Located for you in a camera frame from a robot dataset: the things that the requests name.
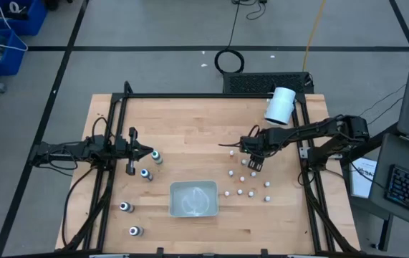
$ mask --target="blue storage bin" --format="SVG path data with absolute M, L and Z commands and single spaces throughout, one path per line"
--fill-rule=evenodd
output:
M 17 35 L 37 35 L 39 33 L 40 27 L 44 23 L 45 17 L 47 16 L 47 9 L 42 3 L 42 0 L 14 0 L 20 6 L 28 6 L 29 10 L 27 12 L 29 19 L 26 21 L 7 19 L 11 29 L 15 31 Z M 0 0 L 0 6 L 4 7 L 11 0 Z M 0 29 L 8 29 L 5 25 L 4 20 L 0 18 Z
M 7 38 L 8 46 L 24 49 L 25 46 L 19 38 L 10 29 L 0 29 L 0 35 Z M 0 76 L 15 75 L 18 73 L 19 66 L 23 60 L 23 51 L 6 48 L 2 59 L 0 60 Z

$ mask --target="gray floor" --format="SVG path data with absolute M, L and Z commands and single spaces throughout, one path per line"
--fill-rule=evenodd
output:
M 82 0 L 62 1 L 50 12 L 30 46 L 66 46 Z M 409 26 L 409 1 L 397 1 Z M 255 6 L 241 7 L 234 45 L 304 46 L 319 1 L 271 0 L 256 21 L 244 18 Z M 123 1 L 90 0 L 77 46 L 225 45 L 236 7 L 224 0 Z M 314 46 L 408 47 L 386 0 L 329 0 L 313 41 Z M 0 95 L 0 228 L 24 167 L 50 94 L 63 52 L 27 52 L 19 74 L 0 77 L 8 92 Z M 82 136 L 90 97 L 120 92 L 129 80 L 136 92 L 221 92 L 223 81 L 213 66 L 215 52 L 73 52 L 44 140 L 57 143 Z M 303 52 L 243 52 L 245 72 L 296 72 Z M 237 59 L 223 55 L 222 67 L 235 69 Z M 316 92 L 325 94 L 330 115 L 359 114 L 405 84 L 409 52 L 311 52 L 308 70 Z M 372 120 L 403 95 L 391 96 L 365 113 Z M 370 126 L 374 135 L 398 119 L 395 106 Z M 377 152 L 370 154 L 377 158 Z M 5 255 L 50 252 L 54 248 L 69 189 L 69 178 L 34 169 L 21 203 Z M 409 257 L 409 224 L 396 219 L 389 252 L 370 248 L 382 221 L 353 209 L 363 250 Z

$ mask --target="paper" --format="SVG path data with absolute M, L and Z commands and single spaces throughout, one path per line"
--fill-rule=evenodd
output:
M 373 180 L 373 176 L 375 175 L 376 171 L 376 161 L 371 161 L 366 158 L 359 158 L 356 161 L 352 162 L 358 170 L 363 173 L 367 178 Z M 350 165 L 351 171 L 351 195 L 360 197 L 360 198 L 368 198 L 370 195 L 370 189 L 372 182 L 364 178 L 360 175 L 353 166 Z

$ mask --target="table leg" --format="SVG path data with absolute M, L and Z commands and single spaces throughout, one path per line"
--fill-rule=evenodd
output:
M 384 220 L 382 225 L 381 237 L 379 243 L 372 244 L 373 248 L 386 252 L 389 246 L 390 230 L 392 229 L 393 215 L 390 214 L 387 220 Z

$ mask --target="wooden tabletop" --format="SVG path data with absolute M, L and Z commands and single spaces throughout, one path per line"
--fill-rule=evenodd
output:
M 94 121 L 107 117 L 110 95 L 93 95 L 83 137 L 91 134 Z M 127 161 L 118 161 L 110 204 L 110 215 L 104 252 L 154 253 L 164 247 L 165 253 L 312 254 L 304 189 L 297 183 L 300 172 L 297 145 L 290 144 L 274 157 L 264 161 L 255 178 L 251 170 L 241 165 L 249 155 L 236 148 L 224 148 L 218 143 L 236 143 L 247 135 L 253 125 L 268 128 L 264 120 L 265 99 L 129 99 L 123 135 L 134 126 L 138 140 L 154 147 L 163 157 L 156 165 L 150 156 L 135 163 L 137 172 L 146 168 L 153 173 L 149 182 L 125 173 Z M 328 117 L 323 95 L 307 95 L 311 122 Z M 299 119 L 302 121 L 299 105 Z M 104 123 L 98 123 L 96 134 L 103 133 Z M 326 138 L 316 139 L 321 145 Z M 235 151 L 231 157 L 229 151 Z M 341 173 L 339 162 L 330 160 L 328 169 Z M 74 183 L 88 166 L 81 165 L 72 179 Z M 234 171 L 229 177 L 228 171 Z M 87 218 L 96 172 L 92 172 L 75 188 L 69 200 L 66 235 L 70 239 Z M 246 181 L 241 183 L 239 177 Z M 203 218 L 173 218 L 169 215 L 169 189 L 176 181 L 212 180 L 218 185 L 219 213 Z M 270 181 L 265 188 L 263 183 Z M 360 248 L 344 181 L 337 175 L 322 172 L 322 182 L 329 217 L 342 235 Z M 238 189 L 245 194 L 238 196 Z M 252 190 L 255 197 L 246 193 Z M 263 202 L 270 196 L 270 202 Z M 127 201 L 135 205 L 131 214 L 119 205 Z M 317 216 L 322 249 L 327 245 L 322 223 Z M 130 236 L 129 228 L 141 226 L 143 236 Z M 99 222 L 95 223 L 93 243 Z M 61 247 L 58 237 L 57 247 Z

